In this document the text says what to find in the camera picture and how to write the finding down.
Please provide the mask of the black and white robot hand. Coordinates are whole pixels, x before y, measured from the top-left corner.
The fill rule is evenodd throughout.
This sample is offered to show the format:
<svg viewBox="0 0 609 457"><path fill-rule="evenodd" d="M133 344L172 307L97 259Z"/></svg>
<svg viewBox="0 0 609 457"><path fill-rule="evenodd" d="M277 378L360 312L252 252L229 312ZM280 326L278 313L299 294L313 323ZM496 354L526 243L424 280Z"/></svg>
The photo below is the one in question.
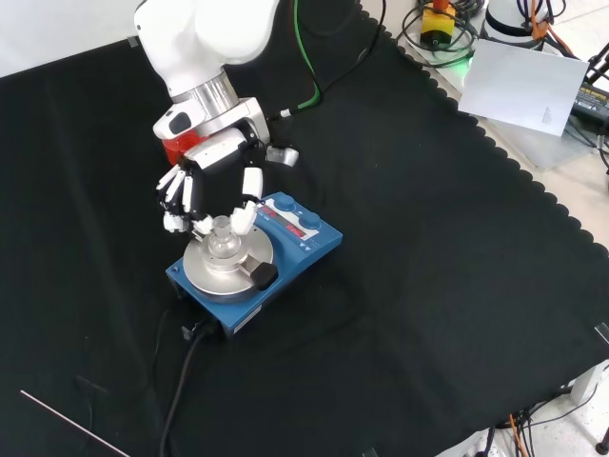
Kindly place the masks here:
<svg viewBox="0 0 609 457"><path fill-rule="evenodd" d="M228 218L238 235L247 234L263 197L265 145L230 128L190 149L156 186L166 231L212 232L213 220Z"/></svg>

